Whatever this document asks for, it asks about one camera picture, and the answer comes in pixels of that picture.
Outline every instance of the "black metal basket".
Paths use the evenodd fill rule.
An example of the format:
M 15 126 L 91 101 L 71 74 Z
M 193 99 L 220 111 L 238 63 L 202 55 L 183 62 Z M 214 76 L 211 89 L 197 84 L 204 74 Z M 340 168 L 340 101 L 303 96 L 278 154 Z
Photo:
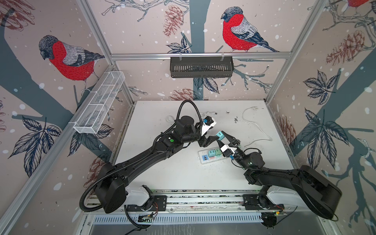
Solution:
M 234 71 L 232 56 L 171 57 L 171 77 L 231 77 Z

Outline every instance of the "white table surface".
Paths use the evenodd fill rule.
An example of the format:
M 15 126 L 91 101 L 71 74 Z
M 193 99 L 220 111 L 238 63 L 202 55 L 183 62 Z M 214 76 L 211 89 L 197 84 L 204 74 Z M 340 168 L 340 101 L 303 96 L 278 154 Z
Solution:
M 277 133 L 272 118 L 263 101 L 259 100 L 216 100 L 194 101 L 201 113 L 216 112 L 209 115 L 217 121 L 209 135 L 223 130 L 241 141 L 242 146 L 256 139 L 267 137 L 252 123 L 242 119 L 246 108 L 257 106 L 258 110 L 248 109 L 244 118 L 256 122 L 272 141 L 257 141 L 251 146 L 262 151 L 265 167 L 292 169 L 293 166 Z M 181 101 L 138 101 L 130 124 L 120 148 L 116 164 L 126 161 L 148 149 L 161 132 L 171 126 L 166 116 L 176 113 Z M 189 103 L 184 104 L 180 117 L 188 115 L 199 120 L 196 111 Z M 133 186 L 147 185 L 155 190 L 258 190 L 259 186 L 249 185 L 244 170 L 231 164 L 230 159 L 202 165 L 198 152 L 217 147 L 216 142 L 201 148 L 197 142 L 179 151 L 172 157 L 161 161 L 141 173 L 131 182 Z

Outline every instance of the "bird tail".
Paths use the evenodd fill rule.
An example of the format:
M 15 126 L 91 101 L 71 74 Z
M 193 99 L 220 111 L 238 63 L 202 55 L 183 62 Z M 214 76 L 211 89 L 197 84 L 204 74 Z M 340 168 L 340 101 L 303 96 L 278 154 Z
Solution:
M 274 48 L 271 48 L 271 47 L 269 47 L 269 46 L 264 46 L 266 49 L 269 49 L 269 50 L 271 50 L 272 52 L 279 52 L 279 51 L 277 51 L 276 49 L 274 49 Z

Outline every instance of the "white cable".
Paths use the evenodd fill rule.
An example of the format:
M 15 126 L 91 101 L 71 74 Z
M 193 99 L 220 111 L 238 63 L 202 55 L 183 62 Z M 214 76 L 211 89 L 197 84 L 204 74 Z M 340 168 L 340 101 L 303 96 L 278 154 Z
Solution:
M 257 139 L 257 140 L 252 141 L 250 144 L 245 145 L 244 147 L 249 146 L 249 145 L 253 144 L 253 143 L 256 142 L 256 141 L 261 141 L 261 140 L 264 140 L 264 141 L 272 141 L 273 139 L 272 139 L 270 136 L 268 136 L 268 135 L 267 135 L 267 134 L 266 134 L 266 133 L 260 128 L 260 126 L 257 125 L 257 123 L 255 123 L 255 122 L 253 122 L 253 121 L 250 121 L 250 120 L 247 120 L 247 119 L 244 118 L 244 113 L 245 113 L 248 109 L 257 110 L 258 107 L 257 107 L 257 106 L 253 106 L 253 107 L 250 107 L 250 108 L 245 109 L 245 110 L 243 111 L 243 114 L 241 115 L 241 118 L 242 118 L 244 121 L 247 121 L 247 122 L 252 123 L 252 124 L 254 124 L 255 126 L 257 126 L 257 128 L 258 128 L 262 133 L 264 133 L 264 135 L 266 135 L 269 139 Z

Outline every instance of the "white power strip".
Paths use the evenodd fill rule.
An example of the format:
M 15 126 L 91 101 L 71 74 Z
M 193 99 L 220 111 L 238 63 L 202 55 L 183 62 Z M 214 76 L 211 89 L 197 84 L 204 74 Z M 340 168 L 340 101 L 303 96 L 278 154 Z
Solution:
M 207 149 L 207 150 L 199 151 L 199 157 L 198 157 L 198 159 L 201 162 L 201 164 L 207 164 L 209 162 L 216 162 L 216 161 L 219 161 L 219 160 L 226 159 L 222 155 L 222 152 L 220 151 L 220 149 L 219 149 L 220 154 L 212 156 L 212 157 L 209 157 L 209 151 L 212 151 L 212 150 L 215 151 L 216 149 L 219 149 L 219 147 L 217 147 L 215 149 Z

